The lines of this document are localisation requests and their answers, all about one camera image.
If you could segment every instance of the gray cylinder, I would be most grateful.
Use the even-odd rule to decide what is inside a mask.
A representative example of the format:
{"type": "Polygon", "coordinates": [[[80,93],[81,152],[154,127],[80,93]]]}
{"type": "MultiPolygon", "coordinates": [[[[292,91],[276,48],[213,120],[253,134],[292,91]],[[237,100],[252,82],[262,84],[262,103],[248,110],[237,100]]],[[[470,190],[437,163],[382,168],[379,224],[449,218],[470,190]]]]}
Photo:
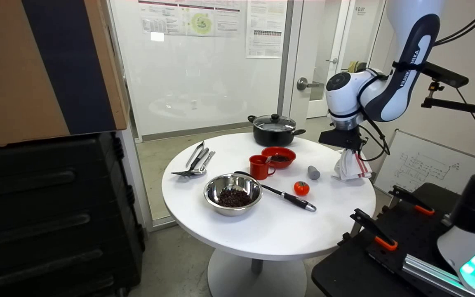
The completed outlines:
{"type": "Polygon", "coordinates": [[[317,180],[320,177],[320,171],[314,166],[309,166],[307,167],[307,175],[309,175],[311,180],[317,180]]]}

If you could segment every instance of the black cabinet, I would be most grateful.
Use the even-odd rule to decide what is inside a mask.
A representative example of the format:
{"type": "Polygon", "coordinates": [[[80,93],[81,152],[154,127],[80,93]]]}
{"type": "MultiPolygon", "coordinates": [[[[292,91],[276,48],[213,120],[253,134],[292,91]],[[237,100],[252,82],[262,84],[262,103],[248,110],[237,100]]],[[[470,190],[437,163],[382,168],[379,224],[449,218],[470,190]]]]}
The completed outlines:
{"type": "Polygon", "coordinates": [[[143,230],[111,133],[0,147],[0,296],[107,295],[140,282],[143,230]]]}

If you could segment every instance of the white round table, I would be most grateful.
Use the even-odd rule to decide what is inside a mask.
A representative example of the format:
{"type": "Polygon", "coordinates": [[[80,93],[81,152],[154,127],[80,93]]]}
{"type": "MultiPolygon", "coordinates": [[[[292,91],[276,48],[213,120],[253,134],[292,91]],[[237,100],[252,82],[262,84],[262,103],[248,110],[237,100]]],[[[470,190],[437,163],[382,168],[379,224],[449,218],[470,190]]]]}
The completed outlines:
{"type": "Polygon", "coordinates": [[[311,190],[303,198],[317,211],[299,208],[264,189],[261,200],[246,214],[223,216],[206,202],[205,184],[217,175],[249,172],[249,157],[261,154],[264,147],[254,141],[252,133],[206,139],[205,147],[216,152],[207,166],[208,173],[197,177],[170,174],[186,170],[186,161],[197,145],[180,152],[168,164],[162,177],[162,195],[177,224],[216,249],[208,267],[213,297],[304,296],[307,275],[302,259],[332,252],[342,234],[353,227],[349,215],[354,209],[370,215],[375,211],[375,190],[369,180],[332,178],[340,154],[295,137],[287,147],[296,153],[296,160],[259,182],[294,194],[294,183],[305,181],[311,190]],[[318,180],[307,176],[309,165],[322,174],[318,180]]]}

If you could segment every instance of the pot handle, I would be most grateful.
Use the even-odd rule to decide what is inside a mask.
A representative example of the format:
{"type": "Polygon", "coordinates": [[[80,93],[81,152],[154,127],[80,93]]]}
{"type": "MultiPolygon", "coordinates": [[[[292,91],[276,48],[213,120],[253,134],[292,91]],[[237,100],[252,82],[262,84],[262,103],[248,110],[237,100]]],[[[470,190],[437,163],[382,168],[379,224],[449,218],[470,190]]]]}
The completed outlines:
{"type": "Polygon", "coordinates": [[[292,135],[300,135],[300,134],[303,134],[305,132],[306,132],[305,129],[298,129],[298,130],[294,130],[292,132],[292,135]]]}

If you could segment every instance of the concrete floor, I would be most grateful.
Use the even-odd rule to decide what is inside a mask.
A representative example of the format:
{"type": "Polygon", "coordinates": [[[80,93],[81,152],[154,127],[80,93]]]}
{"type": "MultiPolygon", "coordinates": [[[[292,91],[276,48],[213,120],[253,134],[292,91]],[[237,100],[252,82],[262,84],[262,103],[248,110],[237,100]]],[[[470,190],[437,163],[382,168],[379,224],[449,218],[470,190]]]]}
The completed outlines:
{"type": "MultiPolygon", "coordinates": [[[[298,137],[318,142],[320,133],[324,130],[330,129],[329,124],[330,118],[328,117],[307,119],[307,132],[298,137]]],[[[168,163],[177,154],[192,144],[200,143],[204,139],[218,137],[219,135],[244,132],[252,132],[252,126],[233,130],[188,135],[185,137],[146,141],[137,144],[140,167],[142,169],[152,218],[155,220],[169,216],[166,205],[164,205],[164,199],[162,198],[161,181],[166,166],[168,166],[168,163]]]]}
{"type": "MultiPolygon", "coordinates": [[[[390,201],[390,197],[380,190],[375,190],[375,194],[377,207],[374,217],[390,201]]],[[[213,250],[179,226],[151,233],[143,255],[142,280],[131,291],[130,297],[210,297],[206,269],[213,250]]],[[[325,257],[304,260],[306,297],[324,296],[311,280],[311,271],[325,257]]]]}

